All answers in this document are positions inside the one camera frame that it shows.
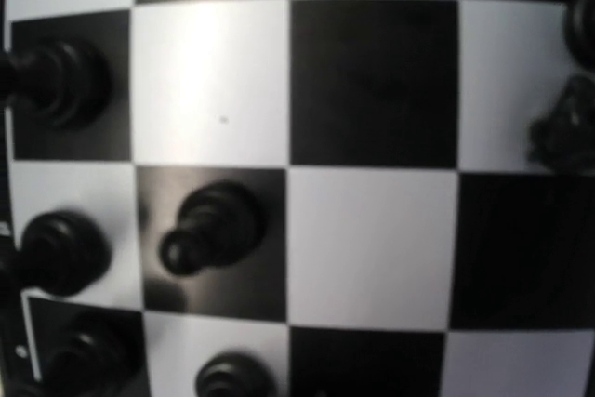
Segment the black grey chess board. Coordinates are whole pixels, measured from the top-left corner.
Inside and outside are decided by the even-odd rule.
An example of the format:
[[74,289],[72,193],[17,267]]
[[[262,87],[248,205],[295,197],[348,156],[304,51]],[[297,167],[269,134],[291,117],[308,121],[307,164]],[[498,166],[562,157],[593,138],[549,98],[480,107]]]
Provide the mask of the black grey chess board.
[[[1,249],[79,211],[112,250],[71,297],[1,306],[1,389],[39,382],[81,315],[124,325],[119,396],[196,396],[243,352],[276,396],[590,396],[594,169],[528,160],[577,63],[571,0],[1,0],[1,53],[92,43],[112,94],[83,127],[1,106]],[[169,273],[193,191],[249,188],[246,258]]]

